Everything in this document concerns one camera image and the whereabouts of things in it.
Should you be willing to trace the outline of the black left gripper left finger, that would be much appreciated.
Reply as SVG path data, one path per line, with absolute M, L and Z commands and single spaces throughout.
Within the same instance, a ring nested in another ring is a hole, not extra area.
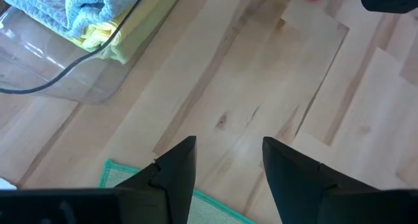
M 189 136 L 112 188 L 0 190 L 0 224 L 186 224 L 196 160 Z

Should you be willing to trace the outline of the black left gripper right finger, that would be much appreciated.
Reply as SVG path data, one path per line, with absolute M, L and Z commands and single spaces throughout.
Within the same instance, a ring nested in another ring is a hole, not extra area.
M 269 136 L 263 165 L 283 224 L 418 224 L 418 189 L 376 189 Z

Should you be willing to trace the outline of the sage green teal-edged towel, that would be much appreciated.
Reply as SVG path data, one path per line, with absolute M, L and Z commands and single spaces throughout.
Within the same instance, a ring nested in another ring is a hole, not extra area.
M 99 180 L 100 188 L 115 187 L 140 171 L 107 159 Z M 194 189 L 187 224 L 256 224 L 228 206 Z

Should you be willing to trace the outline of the lime green microfiber towel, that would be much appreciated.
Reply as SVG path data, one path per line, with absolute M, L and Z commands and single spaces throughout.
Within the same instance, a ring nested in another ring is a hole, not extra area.
M 101 58 L 128 63 L 176 3 L 177 0 L 142 0 L 101 54 Z

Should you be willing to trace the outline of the yellow microfiber towel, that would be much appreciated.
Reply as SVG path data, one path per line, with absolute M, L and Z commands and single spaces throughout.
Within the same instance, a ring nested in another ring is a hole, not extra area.
M 108 22 L 88 25 L 84 29 L 81 37 L 67 38 L 67 40 L 85 51 L 92 52 L 100 48 L 115 33 L 116 36 L 111 40 L 110 45 L 117 46 L 144 19 L 144 15 L 139 10 L 136 10 L 128 17 L 128 20 L 122 25 L 119 31 L 116 31 L 128 15 L 128 12 L 129 9 L 123 11 L 116 18 Z

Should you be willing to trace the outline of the grey waffle microfiber towel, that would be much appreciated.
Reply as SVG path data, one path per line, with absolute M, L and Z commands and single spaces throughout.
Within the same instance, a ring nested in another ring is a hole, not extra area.
M 110 21 L 138 0 L 4 0 L 59 35 L 75 38 L 85 27 Z

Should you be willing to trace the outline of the clear plastic bin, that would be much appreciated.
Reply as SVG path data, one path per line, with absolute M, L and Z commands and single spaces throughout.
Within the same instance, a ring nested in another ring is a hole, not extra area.
M 116 31 L 141 1 L 127 8 L 128 15 Z M 0 0 L 0 93 L 43 95 L 81 103 L 105 101 L 120 88 L 164 21 L 123 64 L 101 58 L 115 33 L 100 48 L 88 52 L 68 41 L 70 37 L 59 35 Z

